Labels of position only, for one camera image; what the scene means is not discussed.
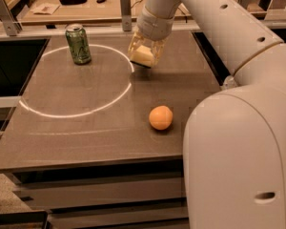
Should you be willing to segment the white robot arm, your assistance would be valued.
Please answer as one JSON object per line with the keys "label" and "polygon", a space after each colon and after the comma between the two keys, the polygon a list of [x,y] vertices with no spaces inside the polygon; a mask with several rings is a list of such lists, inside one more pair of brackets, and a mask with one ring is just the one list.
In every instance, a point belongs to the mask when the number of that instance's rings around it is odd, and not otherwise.
{"label": "white robot arm", "polygon": [[157,63],[180,5],[235,78],[186,124],[190,228],[286,229],[286,44],[235,0],[147,0],[132,61]]}

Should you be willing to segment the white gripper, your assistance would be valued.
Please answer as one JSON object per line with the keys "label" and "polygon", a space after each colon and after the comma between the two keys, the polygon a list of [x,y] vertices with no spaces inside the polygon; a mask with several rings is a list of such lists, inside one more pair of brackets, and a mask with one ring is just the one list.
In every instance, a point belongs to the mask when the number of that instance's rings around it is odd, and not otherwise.
{"label": "white gripper", "polygon": [[152,65],[155,66],[164,50],[166,38],[171,34],[174,17],[165,18],[162,15],[153,14],[147,7],[137,17],[137,30],[128,47],[128,56],[135,61],[140,56],[139,48],[143,45],[144,38],[152,40],[151,53]]}

